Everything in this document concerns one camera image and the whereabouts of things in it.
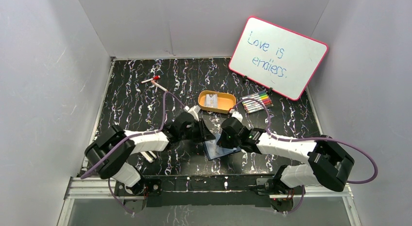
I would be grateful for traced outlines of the blue leather card holder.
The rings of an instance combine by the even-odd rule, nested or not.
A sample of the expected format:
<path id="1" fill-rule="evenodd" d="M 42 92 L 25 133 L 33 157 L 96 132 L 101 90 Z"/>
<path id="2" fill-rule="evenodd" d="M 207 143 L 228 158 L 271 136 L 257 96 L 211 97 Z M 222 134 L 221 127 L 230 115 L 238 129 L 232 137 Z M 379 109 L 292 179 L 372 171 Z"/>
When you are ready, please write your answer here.
<path id="1" fill-rule="evenodd" d="M 228 156 L 241 151 L 241 148 L 223 148 L 216 144 L 216 140 L 205 141 L 203 143 L 205 154 L 208 160 L 214 160 L 223 156 Z"/>

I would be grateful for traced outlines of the orange oval tray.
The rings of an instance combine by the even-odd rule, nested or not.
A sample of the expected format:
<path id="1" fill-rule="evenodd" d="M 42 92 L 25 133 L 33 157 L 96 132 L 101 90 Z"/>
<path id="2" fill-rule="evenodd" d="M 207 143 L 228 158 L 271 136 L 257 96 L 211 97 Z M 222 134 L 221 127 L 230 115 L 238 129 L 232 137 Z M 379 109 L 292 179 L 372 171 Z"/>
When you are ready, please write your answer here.
<path id="1" fill-rule="evenodd" d="M 228 114 L 237 100 L 229 93 L 204 90 L 199 94 L 198 105 L 204 111 Z"/>

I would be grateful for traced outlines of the silver credit card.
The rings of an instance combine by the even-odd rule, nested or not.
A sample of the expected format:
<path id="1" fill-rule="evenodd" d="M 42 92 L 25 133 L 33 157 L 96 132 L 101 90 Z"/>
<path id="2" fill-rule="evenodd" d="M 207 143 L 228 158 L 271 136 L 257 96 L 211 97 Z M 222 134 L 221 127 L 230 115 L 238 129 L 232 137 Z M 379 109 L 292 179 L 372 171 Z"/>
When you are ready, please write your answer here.
<path id="1" fill-rule="evenodd" d="M 218 95 L 207 94 L 205 96 L 205 106 L 210 108 L 218 108 Z"/>

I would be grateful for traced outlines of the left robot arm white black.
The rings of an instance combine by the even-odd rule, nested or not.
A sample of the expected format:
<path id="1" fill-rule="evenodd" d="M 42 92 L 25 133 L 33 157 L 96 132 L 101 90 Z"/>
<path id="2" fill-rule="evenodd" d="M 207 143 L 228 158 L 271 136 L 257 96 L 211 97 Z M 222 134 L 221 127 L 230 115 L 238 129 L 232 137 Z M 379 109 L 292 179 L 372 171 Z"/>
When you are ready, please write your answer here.
<path id="1" fill-rule="evenodd" d="M 215 138 L 202 119 L 188 112 L 153 131 L 126 131 L 113 125 L 86 148 L 85 156 L 93 166 L 82 178 L 96 172 L 101 179 L 113 178 L 124 184 L 131 194 L 139 195 L 145 189 L 145 180 L 140 171 L 127 163 L 129 156 L 175 149 L 187 140 L 198 144 Z"/>

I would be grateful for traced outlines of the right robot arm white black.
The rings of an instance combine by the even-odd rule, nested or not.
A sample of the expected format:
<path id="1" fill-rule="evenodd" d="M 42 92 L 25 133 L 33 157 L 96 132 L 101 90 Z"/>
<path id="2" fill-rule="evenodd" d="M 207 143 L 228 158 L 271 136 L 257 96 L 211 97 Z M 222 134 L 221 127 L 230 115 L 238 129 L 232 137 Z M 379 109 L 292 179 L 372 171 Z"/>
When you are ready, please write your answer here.
<path id="1" fill-rule="evenodd" d="M 269 135 L 264 129 L 248 129 L 237 118 L 223 121 L 217 144 L 223 148 L 241 148 L 248 153 L 276 155 L 300 162 L 281 166 L 273 179 L 259 184 L 267 191 L 286 194 L 302 185 L 322 185 L 342 192 L 354 165 L 354 159 L 330 138 L 299 141 L 291 137 Z"/>

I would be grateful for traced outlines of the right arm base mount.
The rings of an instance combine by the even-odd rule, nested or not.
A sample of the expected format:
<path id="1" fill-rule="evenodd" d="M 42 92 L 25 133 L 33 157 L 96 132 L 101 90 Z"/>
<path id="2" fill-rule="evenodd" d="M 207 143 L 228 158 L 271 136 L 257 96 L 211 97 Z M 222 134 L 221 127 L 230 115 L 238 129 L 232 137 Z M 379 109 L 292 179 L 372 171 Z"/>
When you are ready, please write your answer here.
<path id="1" fill-rule="evenodd" d="M 278 178 L 258 178 L 256 184 L 250 186 L 250 190 L 258 195 L 276 195 L 276 197 L 271 198 L 271 207 L 283 215 L 295 212 L 302 205 L 306 194 L 304 186 L 290 188 Z M 301 197 L 295 206 L 293 198 L 299 193 Z"/>

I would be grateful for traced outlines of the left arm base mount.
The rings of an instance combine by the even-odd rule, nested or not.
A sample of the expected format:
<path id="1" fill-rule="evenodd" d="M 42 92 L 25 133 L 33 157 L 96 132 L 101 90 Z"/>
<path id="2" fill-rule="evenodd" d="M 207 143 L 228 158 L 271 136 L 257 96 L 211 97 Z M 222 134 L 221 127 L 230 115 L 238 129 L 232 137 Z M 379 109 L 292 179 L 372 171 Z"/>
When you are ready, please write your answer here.
<path id="1" fill-rule="evenodd" d="M 162 181 L 160 179 L 143 178 L 132 187 L 128 187 L 126 184 L 116 181 L 115 190 L 113 190 L 109 180 L 108 187 L 111 196 L 125 210 L 125 213 L 134 216 L 136 212 L 127 207 L 124 200 L 119 199 L 119 196 L 116 195 L 116 190 L 125 192 L 127 196 L 141 196 L 143 197 L 143 200 L 146 201 L 149 196 L 161 195 Z"/>

